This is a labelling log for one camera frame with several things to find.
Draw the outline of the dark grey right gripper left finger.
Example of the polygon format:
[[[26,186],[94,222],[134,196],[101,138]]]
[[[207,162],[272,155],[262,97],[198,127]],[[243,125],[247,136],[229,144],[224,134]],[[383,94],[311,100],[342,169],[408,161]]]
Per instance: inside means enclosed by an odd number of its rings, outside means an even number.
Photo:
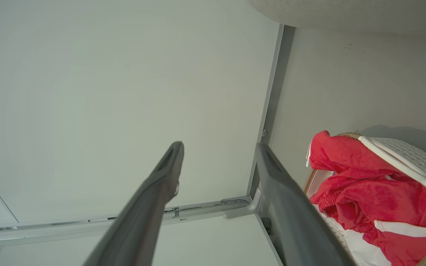
[[[83,266],[152,266],[165,205],[178,193],[183,159],[183,143],[172,143]]]

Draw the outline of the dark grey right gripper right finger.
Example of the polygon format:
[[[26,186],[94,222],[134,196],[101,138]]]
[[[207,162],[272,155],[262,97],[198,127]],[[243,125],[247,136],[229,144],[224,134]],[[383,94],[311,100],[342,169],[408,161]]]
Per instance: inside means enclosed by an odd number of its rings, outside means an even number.
[[[356,266],[270,147],[256,146],[257,170],[286,266]]]

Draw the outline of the grey aluminium frame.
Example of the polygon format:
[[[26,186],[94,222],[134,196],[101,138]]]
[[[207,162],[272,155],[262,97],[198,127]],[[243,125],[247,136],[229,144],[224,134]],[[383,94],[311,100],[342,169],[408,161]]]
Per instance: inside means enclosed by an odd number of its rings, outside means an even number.
[[[280,25],[277,44],[274,51],[273,65],[269,79],[267,97],[262,115],[262,133],[258,142],[270,142],[277,106],[282,91],[286,68],[294,40],[295,28]],[[254,155],[247,195],[180,207],[169,207],[164,211],[162,225],[191,222],[197,219],[208,219],[223,216],[226,213],[238,214],[242,209],[250,209],[259,200],[259,171],[257,170],[258,154]],[[68,222],[47,224],[45,226],[12,229],[10,233],[26,234],[24,238],[2,239],[0,234],[0,249],[8,245],[21,245],[46,241],[60,241],[73,238],[84,238],[103,235],[115,222],[115,218],[102,218],[93,221]]]

